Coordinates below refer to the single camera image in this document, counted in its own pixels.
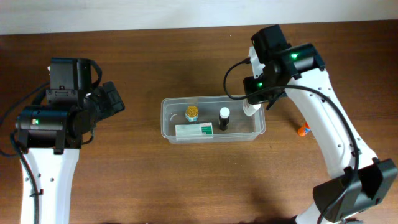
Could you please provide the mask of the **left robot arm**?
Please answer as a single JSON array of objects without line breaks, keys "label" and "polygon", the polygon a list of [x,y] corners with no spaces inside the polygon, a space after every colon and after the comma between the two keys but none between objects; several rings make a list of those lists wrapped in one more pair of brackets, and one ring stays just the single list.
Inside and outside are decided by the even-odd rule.
[{"label": "left robot arm", "polygon": [[123,111],[113,82],[86,58],[53,58],[50,81],[17,117],[10,139],[22,166],[21,223],[68,223],[83,136]]}]

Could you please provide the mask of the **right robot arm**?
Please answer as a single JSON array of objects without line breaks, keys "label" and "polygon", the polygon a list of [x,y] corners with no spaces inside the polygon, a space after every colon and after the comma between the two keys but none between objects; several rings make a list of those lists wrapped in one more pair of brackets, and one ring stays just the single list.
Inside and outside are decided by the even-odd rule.
[{"label": "right robot arm", "polygon": [[314,187],[313,204],[296,223],[339,223],[380,204],[397,177],[390,159],[378,159],[339,102],[320,54],[312,44],[290,45],[278,25],[252,36],[253,75],[244,79],[251,105],[290,98],[322,151],[329,181]]}]

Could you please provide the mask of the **small jar gold lid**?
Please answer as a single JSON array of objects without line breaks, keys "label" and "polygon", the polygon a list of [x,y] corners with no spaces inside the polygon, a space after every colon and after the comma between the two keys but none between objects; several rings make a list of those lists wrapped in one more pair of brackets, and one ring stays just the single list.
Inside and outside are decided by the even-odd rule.
[{"label": "small jar gold lid", "polygon": [[196,122],[198,119],[198,108],[196,106],[190,105],[186,108],[185,117],[188,122]]}]

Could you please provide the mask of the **orange tube white cap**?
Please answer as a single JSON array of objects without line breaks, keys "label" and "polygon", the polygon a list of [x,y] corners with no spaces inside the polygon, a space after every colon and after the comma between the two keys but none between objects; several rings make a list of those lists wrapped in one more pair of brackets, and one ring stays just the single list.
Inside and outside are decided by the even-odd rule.
[{"label": "orange tube white cap", "polygon": [[299,136],[305,136],[311,131],[310,126],[308,125],[307,122],[305,122],[298,130],[297,134]]}]

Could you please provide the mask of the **clear plastic container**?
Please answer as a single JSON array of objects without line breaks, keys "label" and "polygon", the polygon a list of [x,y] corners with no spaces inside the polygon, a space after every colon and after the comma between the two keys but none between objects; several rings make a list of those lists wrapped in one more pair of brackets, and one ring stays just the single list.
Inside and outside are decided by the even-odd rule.
[{"label": "clear plastic container", "polygon": [[[198,108],[199,114],[196,122],[188,122],[185,117],[185,111],[190,105]],[[227,107],[230,110],[229,125],[226,131],[219,129],[219,112],[222,107]],[[160,123],[162,136],[172,144],[252,141],[266,130],[263,107],[248,117],[243,111],[243,101],[232,100],[228,96],[166,98],[161,103]],[[212,123],[213,135],[176,137],[176,125],[198,123]]]}]

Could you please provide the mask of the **dark bottle white cap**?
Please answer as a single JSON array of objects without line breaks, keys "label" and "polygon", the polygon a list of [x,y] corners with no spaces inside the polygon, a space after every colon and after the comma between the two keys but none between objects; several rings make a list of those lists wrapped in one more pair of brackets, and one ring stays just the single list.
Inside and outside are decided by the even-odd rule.
[{"label": "dark bottle white cap", "polygon": [[227,107],[222,107],[219,112],[219,129],[226,131],[229,125],[230,110]]}]

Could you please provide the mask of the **white green medicine box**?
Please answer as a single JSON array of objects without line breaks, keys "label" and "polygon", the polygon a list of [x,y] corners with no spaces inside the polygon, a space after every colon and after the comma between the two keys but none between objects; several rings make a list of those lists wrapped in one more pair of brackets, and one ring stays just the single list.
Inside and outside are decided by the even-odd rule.
[{"label": "white green medicine box", "polygon": [[213,125],[212,123],[176,125],[175,135],[181,138],[213,135]]}]

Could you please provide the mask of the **white spray bottle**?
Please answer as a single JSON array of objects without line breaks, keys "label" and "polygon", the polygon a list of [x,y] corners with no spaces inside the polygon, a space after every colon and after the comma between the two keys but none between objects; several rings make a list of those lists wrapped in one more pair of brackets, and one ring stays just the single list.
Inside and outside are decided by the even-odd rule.
[{"label": "white spray bottle", "polygon": [[251,117],[256,113],[257,110],[261,107],[261,104],[252,105],[248,102],[247,99],[243,100],[243,111],[244,114],[248,117]]}]

